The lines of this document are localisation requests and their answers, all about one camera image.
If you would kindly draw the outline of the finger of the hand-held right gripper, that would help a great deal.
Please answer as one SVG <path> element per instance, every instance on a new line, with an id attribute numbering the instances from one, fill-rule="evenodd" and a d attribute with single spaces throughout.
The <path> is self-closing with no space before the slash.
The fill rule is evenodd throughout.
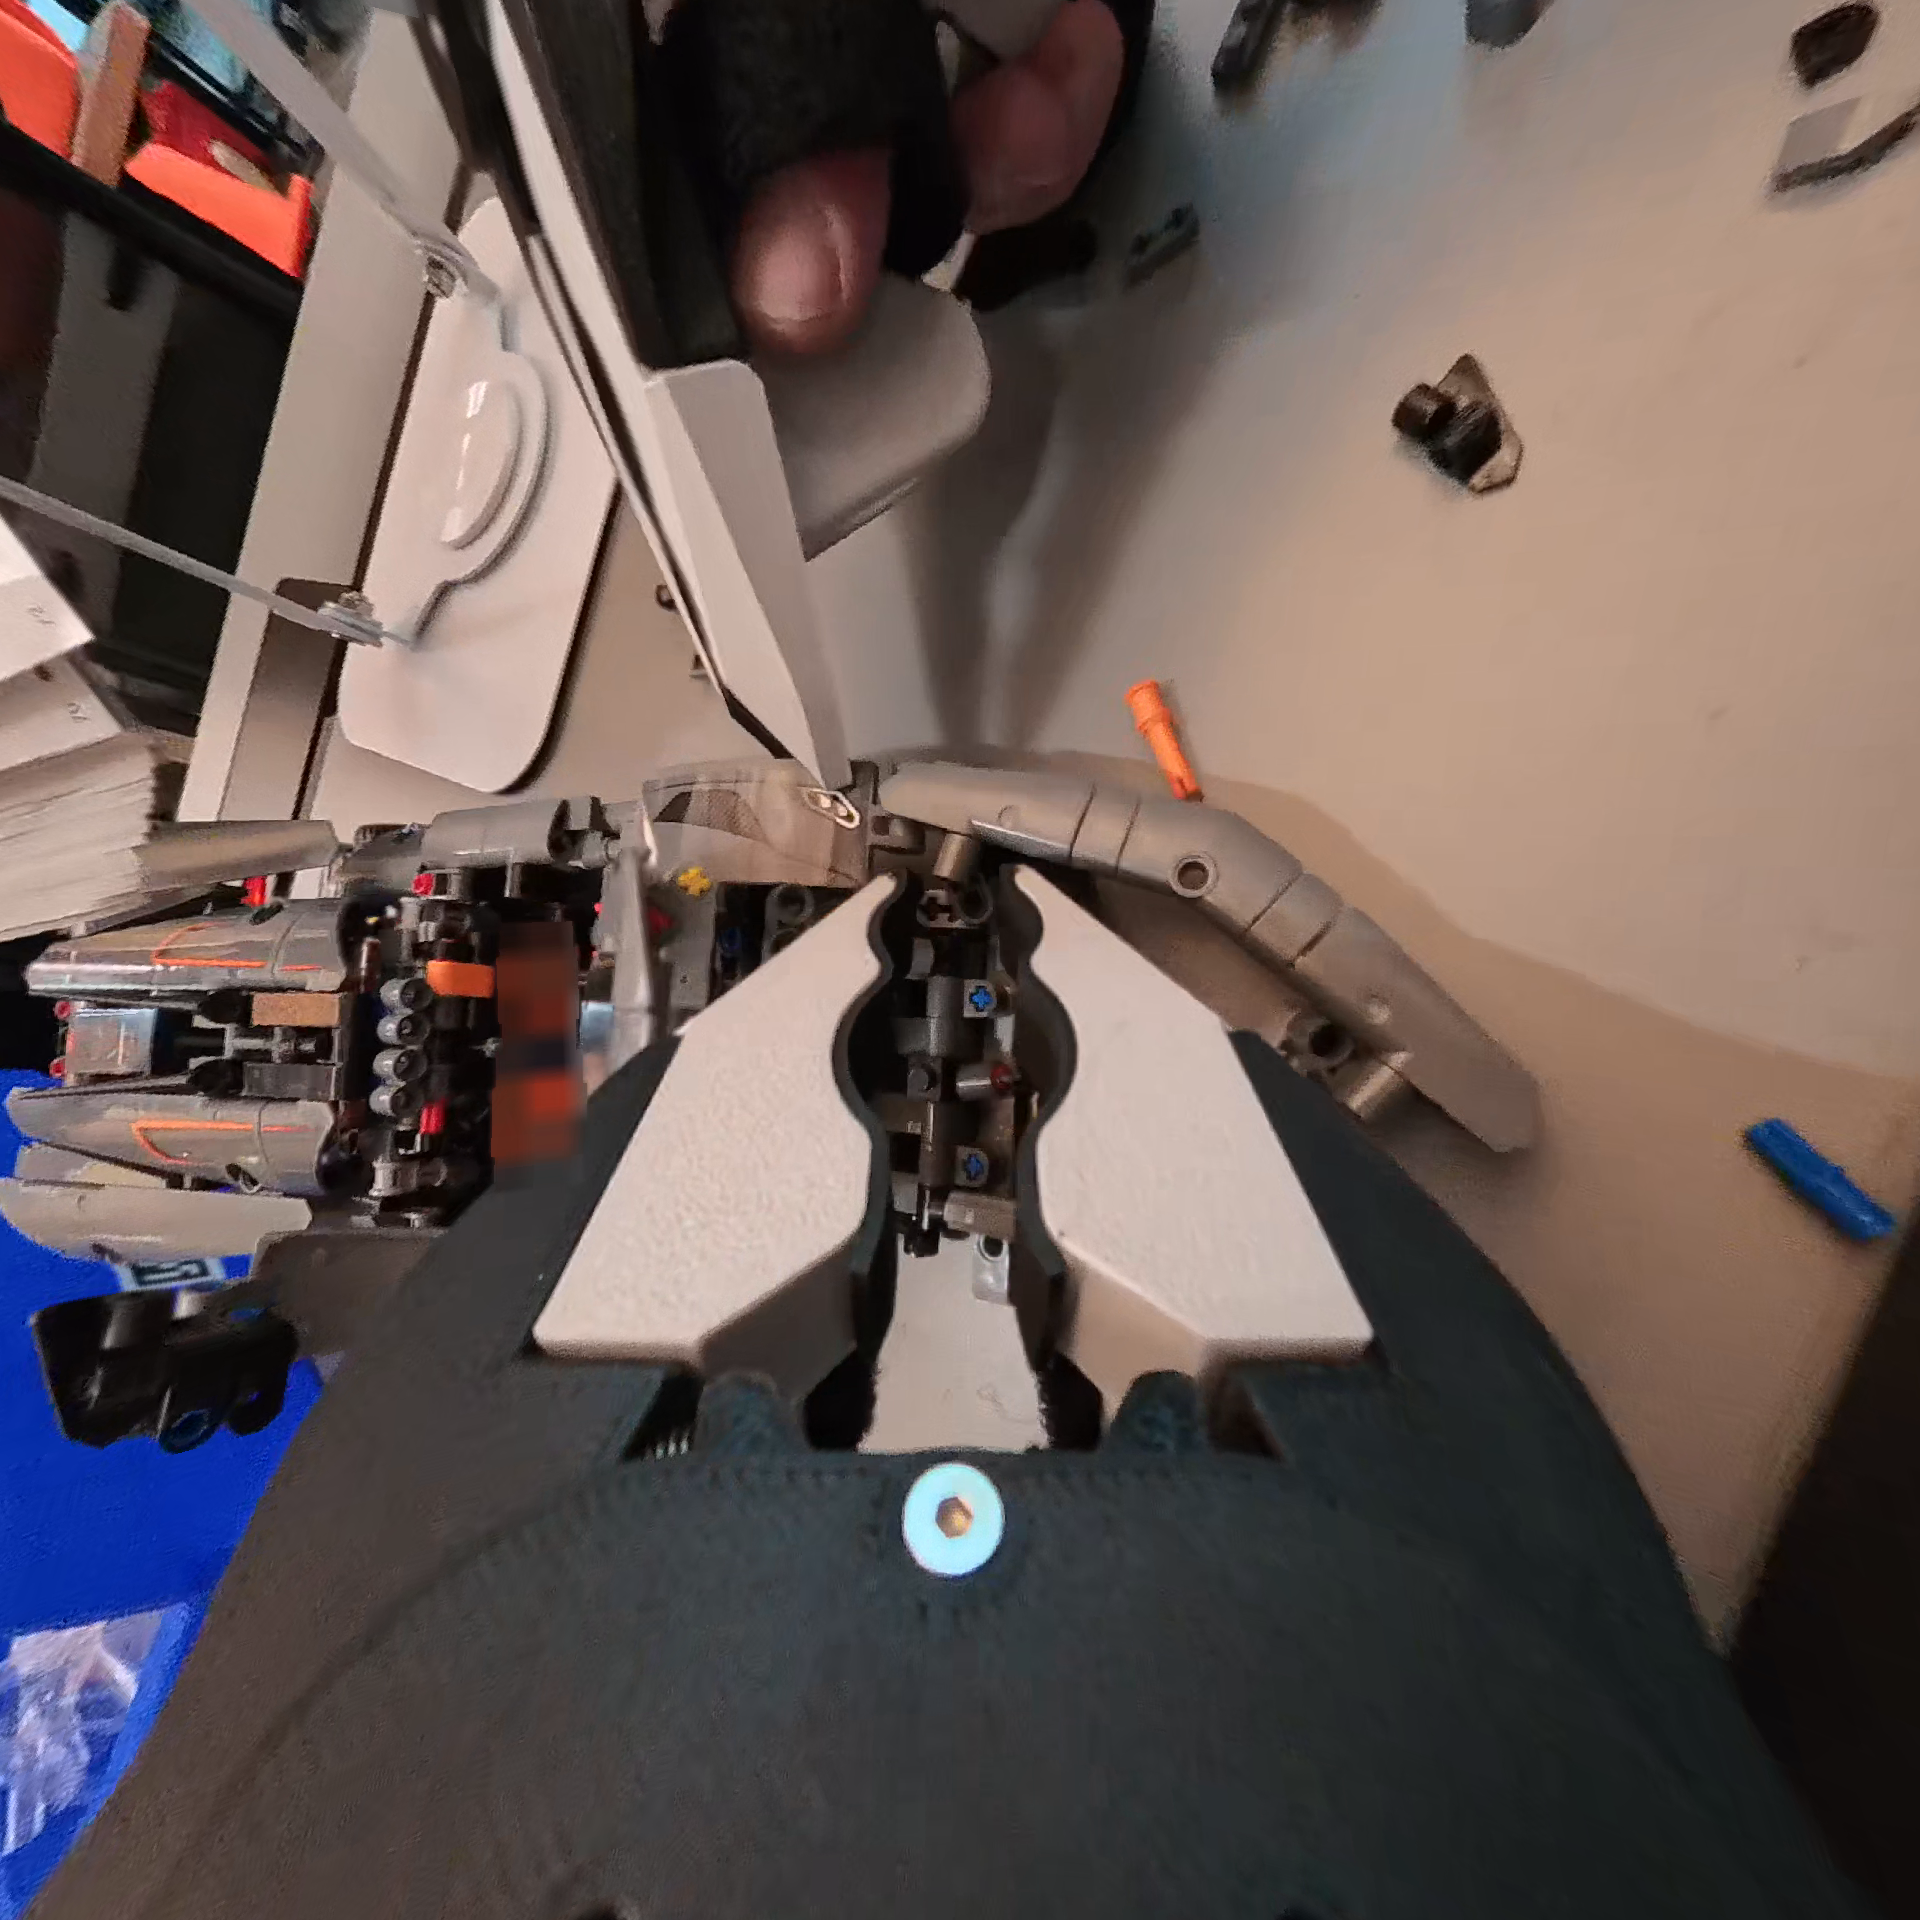
<path id="1" fill-rule="evenodd" d="M 730 358 L 643 369 L 639 453 L 681 604 L 733 718 L 824 785 L 844 785 L 847 719 L 762 381 Z"/>
<path id="2" fill-rule="evenodd" d="M 692 628 L 640 474 L 639 377 L 751 362 L 684 111 L 639 4 L 481 4 L 475 31 L 544 308 Z"/>

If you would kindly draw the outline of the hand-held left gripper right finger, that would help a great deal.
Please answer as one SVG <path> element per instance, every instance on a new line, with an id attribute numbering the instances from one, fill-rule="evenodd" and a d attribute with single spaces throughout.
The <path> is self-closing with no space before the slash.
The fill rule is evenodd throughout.
<path id="1" fill-rule="evenodd" d="M 1041 869 L 1002 873 L 1015 1068 L 1015 1319 L 1053 1448 L 1145 1377 L 1216 1425 L 1255 1368 L 1353 1367 L 1375 1320 L 1233 1030 Z"/>

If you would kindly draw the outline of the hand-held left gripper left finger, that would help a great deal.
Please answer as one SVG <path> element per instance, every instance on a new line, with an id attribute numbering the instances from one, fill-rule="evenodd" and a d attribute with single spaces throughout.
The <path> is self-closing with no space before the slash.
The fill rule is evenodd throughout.
<path id="1" fill-rule="evenodd" d="M 755 1376 L 815 1440 L 873 1420 L 896 1302 L 891 1146 L 852 1036 L 891 975 L 895 873 L 695 1015 L 532 1322 L 556 1360 Z"/>

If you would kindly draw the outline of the grey lego car model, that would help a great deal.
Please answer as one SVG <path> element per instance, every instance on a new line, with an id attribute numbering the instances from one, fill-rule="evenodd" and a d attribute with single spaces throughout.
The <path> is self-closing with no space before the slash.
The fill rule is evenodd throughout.
<path id="1" fill-rule="evenodd" d="M 1295 853 L 1084 775 L 884 760 L 824 785 L 706 762 L 633 801 L 493 801 L 349 844 L 324 823 L 168 825 L 138 856 L 129 903 L 26 936 L 60 1054 L 49 1088 L 8 1097 L 26 1137 L 8 1224 L 152 1273 L 33 1317 L 84 1448 L 273 1423 L 298 1360 L 347 1350 L 482 1193 L 583 1146 L 592 1092 L 887 873 L 891 975 L 852 1076 L 891 1146 L 896 1266 L 957 1241 L 976 1289 L 1010 1293 L 1032 1109 L 1008 869 L 1125 941 L 1104 893 L 1160 898 L 1259 966 L 1272 1046 L 1347 1113 L 1413 1095 L 1496 1152 L 1540 1118 L 1535 1079 Z"/>

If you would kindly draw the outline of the orange lego pin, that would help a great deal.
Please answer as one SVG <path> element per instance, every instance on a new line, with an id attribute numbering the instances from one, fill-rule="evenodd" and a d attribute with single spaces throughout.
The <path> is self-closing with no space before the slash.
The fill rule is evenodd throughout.
<path id="1" fill-rule="evenodd" d="M 1125 705 L 1168 792 L 1179 801 L 1200 801 L 1204 789 L 1186 753 L 1179 722 L 1163 685 L 1156 678 L 1136 681 L 1125 689 Z"/>

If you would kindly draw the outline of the blue lego pin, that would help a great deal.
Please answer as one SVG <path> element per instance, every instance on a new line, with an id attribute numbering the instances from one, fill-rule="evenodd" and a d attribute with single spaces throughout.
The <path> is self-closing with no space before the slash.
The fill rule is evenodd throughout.
<path id="1" fill-rule="evenodd" d="M 1897 1218 L 1847 1167 L 1819 1152 L 1784 1118 L 1755 1120 L 1744 1128 L 1744 1146 L 1837 1236 L 1855 1244 L 1884 1241 Z"/>

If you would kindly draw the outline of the shiny dark lego piece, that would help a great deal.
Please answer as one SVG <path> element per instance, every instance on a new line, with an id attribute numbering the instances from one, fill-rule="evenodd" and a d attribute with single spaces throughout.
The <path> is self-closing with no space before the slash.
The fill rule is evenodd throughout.
<path id="1" fill-rule="evenodd" d="M 1464 351 L 1436 381 L 1418 381 L 1400 394 L 1389 422 L 1459 489 L 1483 496 L 1521 478 L 1521 431 L 1473 351 Z"/>

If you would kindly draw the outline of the person's right hand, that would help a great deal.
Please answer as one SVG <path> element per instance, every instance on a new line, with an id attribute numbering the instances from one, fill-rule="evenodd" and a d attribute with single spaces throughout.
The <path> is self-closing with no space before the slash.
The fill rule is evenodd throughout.
<path id="1" fill-rule="evenodd" d="M 1032 225 L 1088 178 L 1127 64 L 1120 18 L 1101 2 L 1059 4 L 1042 36 L 951 97 L 951 137 L 973 234 Z M 884 149 L 797 159 L 740 212 L 730 290 L 768 351 L 828 351 L 852 335 L 881 284 L 891 218 Z"/>

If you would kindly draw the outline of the orange plastic bin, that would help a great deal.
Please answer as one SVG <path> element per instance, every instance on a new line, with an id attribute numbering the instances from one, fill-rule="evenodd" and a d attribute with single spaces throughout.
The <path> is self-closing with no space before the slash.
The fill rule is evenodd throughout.
<path id="1" fill-rule="evenodd" d="M 125 174 L 292 278 L 305 278 L 317 209 L 311 176 L 275 176 L 265 152 L 184 85 L 140 95 Z"/>
<path id="2" fill-rule="evenodd" d="M 68 159 L 87 178 L 116 185 L 129 159 L 152 23 L 111 2 L 74 53 L 28 4 L 3 4 L 5 121 Z"/>

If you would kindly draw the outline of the blue plastic bin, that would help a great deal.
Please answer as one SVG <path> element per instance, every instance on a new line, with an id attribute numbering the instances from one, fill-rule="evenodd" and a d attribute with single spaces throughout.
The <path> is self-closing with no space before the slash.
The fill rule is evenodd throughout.
<path id="1" fill-rule="evenodd" d="M 51 1768 L 17 1776 L 11 1741 L 34 1681 L 5 1671 L 3 1913 L 26 1914 L 84 1826 L 129 1773 L 202 1633 L 210 1594 L 323 1374 L 301 1360 L 279 1420 L 218 1433 L 169 1455 L 152 1437 L 107 1448 L 68 1441 L 33 1341 L 33 1314 L 122 1289 L 111 1263 L 51 1252 L 3 1228 L 3 1650 L 52 1629 L 103 1626 L 123 1646 L 132 1697 L 81 1686 L 81 1725 L 56 1736 Z"/>

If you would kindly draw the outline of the clear plastic parts bag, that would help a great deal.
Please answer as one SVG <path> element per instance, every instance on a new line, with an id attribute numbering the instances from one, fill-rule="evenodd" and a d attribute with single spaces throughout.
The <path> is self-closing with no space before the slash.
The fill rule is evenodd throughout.
<path id="1" fill-rule="evenodd" d="M 18 1879 L 98 1815 L 200 1633 L 196 1600 L 13 1633 L 3 1658 L 3 1858 Z"/>

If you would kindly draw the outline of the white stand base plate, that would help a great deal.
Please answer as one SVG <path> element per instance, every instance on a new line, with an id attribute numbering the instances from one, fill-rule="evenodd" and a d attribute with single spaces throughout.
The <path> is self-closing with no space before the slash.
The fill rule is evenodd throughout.
<path id="1" fill-rule="evenodd" d="M 360 750 L 505 792 L 557 712 L 617 478 L 501 200 L 459 239 L 496 300 L 426 322 L 362 583 L 387 637 L 349 648 L 336 712 Z"/>

